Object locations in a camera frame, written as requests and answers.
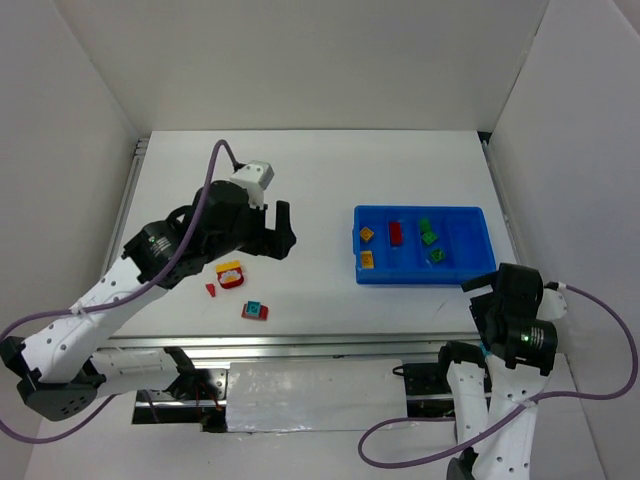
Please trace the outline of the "small green lego brick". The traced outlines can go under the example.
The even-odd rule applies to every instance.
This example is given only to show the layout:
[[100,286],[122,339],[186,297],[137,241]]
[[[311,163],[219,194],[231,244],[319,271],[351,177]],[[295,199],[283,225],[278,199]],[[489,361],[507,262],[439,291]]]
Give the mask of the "small green lego brick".
[[431,230],[430,221],[427,218],[422,218],[419,222],[419,227],[422,232],[428,232]]

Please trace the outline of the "green square lego brick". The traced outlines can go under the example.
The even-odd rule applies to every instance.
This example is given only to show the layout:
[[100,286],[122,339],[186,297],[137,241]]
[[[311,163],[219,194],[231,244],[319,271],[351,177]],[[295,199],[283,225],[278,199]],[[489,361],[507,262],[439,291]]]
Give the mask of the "green square lego brick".
[[438,235],[433,231],[427,231],[421,235],[421,239],[425,245],[432,245],[438,240]]

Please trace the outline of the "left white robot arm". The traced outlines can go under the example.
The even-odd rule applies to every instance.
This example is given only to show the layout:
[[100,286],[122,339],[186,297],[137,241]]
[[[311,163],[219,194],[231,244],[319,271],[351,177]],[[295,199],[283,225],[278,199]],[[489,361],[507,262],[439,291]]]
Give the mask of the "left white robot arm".
[[1,359],[19,377],[27,407],[50,421],[71,418],[95,399],[137,390],[192,393],[202,380],[179,347],[134,352],[105,350],[104,342],[183,279],[234,251],[286,258],[296,243],[290,205],[279,200],[275,226],[265,207],[230,181],[199,189],[194,201],[145,225],[111,269],[67,312],[27,338],[1,341]]

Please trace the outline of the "yellow lego plate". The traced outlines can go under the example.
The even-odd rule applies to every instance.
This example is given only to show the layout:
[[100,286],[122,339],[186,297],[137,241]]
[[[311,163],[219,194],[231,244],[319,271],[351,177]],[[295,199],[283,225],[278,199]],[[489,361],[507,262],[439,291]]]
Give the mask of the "yellow lego plate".
[[361,263],[361,268],[362,269],[374,269],[375,268],[375,262],[374,262],[374,255],[373,252],[371,250],[363,250],[360,252],[360,263]]

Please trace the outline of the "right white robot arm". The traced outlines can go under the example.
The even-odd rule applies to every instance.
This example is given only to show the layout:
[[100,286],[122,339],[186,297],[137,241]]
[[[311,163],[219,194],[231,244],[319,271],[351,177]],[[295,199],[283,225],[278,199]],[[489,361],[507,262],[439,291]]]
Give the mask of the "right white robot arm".
[[556,327],[538,317],[543,281],[538,271],[503,263],[462,284],[489,287],[470,301],[480,345],[450,341],[439,365],[454,400],[456,440],[449,479],[527,479],[538,407],[558,346]]

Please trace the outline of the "teal rectangular lego brick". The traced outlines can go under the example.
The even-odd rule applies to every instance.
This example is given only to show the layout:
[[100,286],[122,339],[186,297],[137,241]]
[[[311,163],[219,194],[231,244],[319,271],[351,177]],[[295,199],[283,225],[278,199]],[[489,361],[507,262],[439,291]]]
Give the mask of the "teal rectangular lego brick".
[[480,343],[479,348],[481,349],[484,357],[487,357],[491,354],[490,350],[488,350],[484,344]]

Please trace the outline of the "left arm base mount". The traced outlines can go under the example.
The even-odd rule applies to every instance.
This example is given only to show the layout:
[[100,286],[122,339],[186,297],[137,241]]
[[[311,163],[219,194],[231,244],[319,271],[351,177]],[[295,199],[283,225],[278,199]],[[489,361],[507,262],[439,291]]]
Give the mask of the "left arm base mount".
[[200,369],[198,379],[179,390],[139,390],[133,425],[192,425],[208,433],[226,433],[229,369]]

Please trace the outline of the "green teal lego stack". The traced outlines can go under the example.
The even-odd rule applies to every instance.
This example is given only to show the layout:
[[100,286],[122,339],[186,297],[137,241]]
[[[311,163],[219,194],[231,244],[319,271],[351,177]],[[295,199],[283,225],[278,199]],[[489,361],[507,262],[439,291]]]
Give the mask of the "green teal lego stack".
[[446,258],[446,254],[443,249],[435,248],[430,252],[430,258],[433,262],[439,263]]

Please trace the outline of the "red yellow lego brick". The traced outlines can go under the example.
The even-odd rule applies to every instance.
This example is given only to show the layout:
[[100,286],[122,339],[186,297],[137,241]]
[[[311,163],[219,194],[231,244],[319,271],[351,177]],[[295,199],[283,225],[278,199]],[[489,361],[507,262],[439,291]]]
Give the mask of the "red yellow lego brick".
[[389,240],[392,247],[399,247],[404,243],[402,225],[400,222],[393,221],[388,224]]

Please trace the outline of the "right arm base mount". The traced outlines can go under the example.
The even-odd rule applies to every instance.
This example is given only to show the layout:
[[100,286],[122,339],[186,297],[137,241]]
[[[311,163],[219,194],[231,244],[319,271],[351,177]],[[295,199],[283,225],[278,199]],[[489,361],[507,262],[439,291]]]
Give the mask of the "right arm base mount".
[[437,363],[405,363],[392,369],[404,383],[410,418],[454,418],[453,393]]

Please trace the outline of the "red teal lego stack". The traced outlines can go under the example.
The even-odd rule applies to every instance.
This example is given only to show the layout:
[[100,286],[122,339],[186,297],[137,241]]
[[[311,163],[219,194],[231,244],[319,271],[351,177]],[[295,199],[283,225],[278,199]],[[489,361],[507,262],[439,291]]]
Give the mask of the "red teal lego stack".
[[269,309],[258,301],[248,301],[243,305],[241,317],[250,320],[266,321]]

